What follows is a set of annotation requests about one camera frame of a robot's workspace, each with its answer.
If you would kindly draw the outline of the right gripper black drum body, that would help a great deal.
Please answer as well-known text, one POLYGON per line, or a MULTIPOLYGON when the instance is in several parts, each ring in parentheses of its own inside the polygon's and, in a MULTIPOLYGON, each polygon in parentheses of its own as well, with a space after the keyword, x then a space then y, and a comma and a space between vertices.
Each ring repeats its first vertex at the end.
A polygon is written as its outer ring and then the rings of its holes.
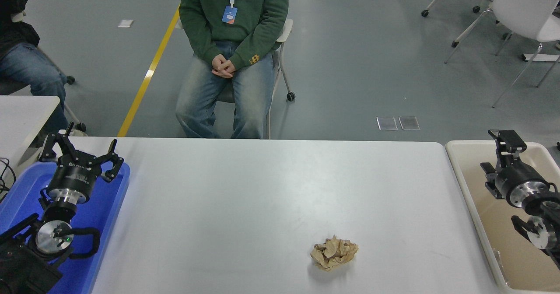
POLYGON ((496 176, 495 185, 508 203, 523 203, 529 196, 546 191, 545 179, 522 161, 503 167, 496 176))

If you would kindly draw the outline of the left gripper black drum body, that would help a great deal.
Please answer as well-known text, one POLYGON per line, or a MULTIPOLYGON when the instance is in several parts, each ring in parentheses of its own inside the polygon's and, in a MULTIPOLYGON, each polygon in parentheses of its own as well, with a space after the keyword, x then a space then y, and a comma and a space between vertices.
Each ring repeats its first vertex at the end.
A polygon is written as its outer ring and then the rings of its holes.
POLYGON ((47 194, 57 197, 64 190, 73 190, 80 193, 80 197, 90 197, 101 172, 99 164, 89 165, 87 161, 76 162, 72 158, 60 157, 55 174, 47 186, 47 194))

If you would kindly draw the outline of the seated person's right hand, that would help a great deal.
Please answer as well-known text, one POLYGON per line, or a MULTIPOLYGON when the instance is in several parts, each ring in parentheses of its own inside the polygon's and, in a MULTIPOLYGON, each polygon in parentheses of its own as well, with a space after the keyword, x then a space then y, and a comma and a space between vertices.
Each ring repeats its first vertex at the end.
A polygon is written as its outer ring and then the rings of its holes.
POLYGON ((224 78, 228 78, 228 75, 224 72, 224 63, 226 63, 227 59, 225 59, 225 57, 222 55, 222 53, 216 55, 213 59, 212 59, 212 74, 219 76, 219 77, 224 77, 224 78))

